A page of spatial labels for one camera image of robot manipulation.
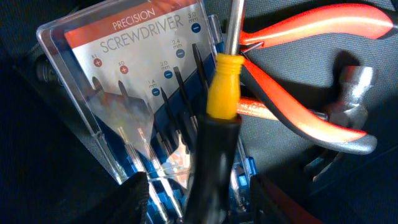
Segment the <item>small claw hammer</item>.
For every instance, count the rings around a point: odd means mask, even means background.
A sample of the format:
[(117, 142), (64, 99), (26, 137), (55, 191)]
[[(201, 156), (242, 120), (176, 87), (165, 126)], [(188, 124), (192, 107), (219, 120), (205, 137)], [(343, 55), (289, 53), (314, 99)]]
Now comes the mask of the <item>small claw hammer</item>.
[(363, 98), (377, 80), (372, 67), (347, 66), (340, 74), (340, 94), (324, 112), (306, 109), (275, 80), (247, 61), (246, 85), (258, 99), (241, 98), (238, 113), (282, 122), (299, 136), (327, 149), (310, 162), (305, 170), (317, 181), (343, 154), (366, 155), (375, 150), (377, 139), (362, 131), (368, 111)]

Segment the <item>black gift box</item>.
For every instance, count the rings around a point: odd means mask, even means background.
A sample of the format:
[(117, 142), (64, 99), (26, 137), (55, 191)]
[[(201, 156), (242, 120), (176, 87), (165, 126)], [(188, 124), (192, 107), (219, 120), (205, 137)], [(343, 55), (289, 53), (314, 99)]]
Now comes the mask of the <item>black gift box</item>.
[[(1, 222), (70, 223), (117, 189), (91, 155), (96, 144), (65, 90), (39, 82), (35, 32), (90, 1), (1, 2)], [(324, 223), (397, 222), (397, 37), (309, 37), (249, 52), (249, 58), (304, 106), (338, 96), (347, 65), (379, 70), (364, 104), (365, 131), (378, 140), (367, 156), (346, 155), (316, 182), (302, 168), (309, 141), (276, 121), (247, 116), (242, 140), (257, 170)]]

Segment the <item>red handled pliers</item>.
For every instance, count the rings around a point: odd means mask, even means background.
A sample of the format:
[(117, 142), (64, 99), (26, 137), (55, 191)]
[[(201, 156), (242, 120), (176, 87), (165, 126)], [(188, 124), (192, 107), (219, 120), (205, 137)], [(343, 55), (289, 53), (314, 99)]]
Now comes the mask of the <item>red handled pliers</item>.
[[(386, 39), (397, 33), (397, 13), (369, 4), (331, 4), (302, 12), (257, 32), (241, 32), (239, 43), (250, 51), (329, 33)], [(295, 134), (329, 150), (352, 154), (369, 154), (375, 150), (375, 136), (322, 120), (250, 60), (246, 59), (243, 67), (249, 72), (243, 83)]]

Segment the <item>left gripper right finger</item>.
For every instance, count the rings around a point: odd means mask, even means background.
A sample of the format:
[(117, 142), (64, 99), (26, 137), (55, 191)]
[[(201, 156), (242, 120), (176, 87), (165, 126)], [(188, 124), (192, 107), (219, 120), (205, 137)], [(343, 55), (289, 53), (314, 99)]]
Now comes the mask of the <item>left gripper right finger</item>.
[(265, 176), (250, 180), (252, 219), (255, 224), (322, 224)]

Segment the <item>blue precision screwdriver set case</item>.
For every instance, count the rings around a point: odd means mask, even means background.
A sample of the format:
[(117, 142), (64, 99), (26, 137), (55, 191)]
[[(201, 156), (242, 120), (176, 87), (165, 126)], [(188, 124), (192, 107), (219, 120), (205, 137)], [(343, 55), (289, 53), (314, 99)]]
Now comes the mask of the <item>blue precision screwdriver set case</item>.
[[(199, 119), (227, 38), (202, 1), (103, 1), (44, 24), (37, 38), (123, 184), (149, 182), (146, 223), (184, 223)], [(240, 137), (222, 223), (251, 223), (255, 171)]]

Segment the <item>black yellow screwdriver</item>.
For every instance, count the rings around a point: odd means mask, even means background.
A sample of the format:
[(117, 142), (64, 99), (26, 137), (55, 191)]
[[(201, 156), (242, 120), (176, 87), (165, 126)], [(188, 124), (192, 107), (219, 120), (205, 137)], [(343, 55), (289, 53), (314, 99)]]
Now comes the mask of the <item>black yellow screwdriver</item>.
[(239, 36), (244, 0), (232, 0), (224, 52), (216, 56), (206, 113), (199, 119), (193, 182), (184, 223), (222, 223), (229, 209), (229, 183), (242, 119), (237, 113), (241, 67)]

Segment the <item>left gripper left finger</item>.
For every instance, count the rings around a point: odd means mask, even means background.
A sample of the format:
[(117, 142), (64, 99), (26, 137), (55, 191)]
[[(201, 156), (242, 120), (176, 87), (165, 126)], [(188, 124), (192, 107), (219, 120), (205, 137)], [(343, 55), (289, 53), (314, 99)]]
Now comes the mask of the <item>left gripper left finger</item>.
[(77, 218), (77, 223), (145, 223), (148, 200), (146, 173), (137, 172), (115, 192)]

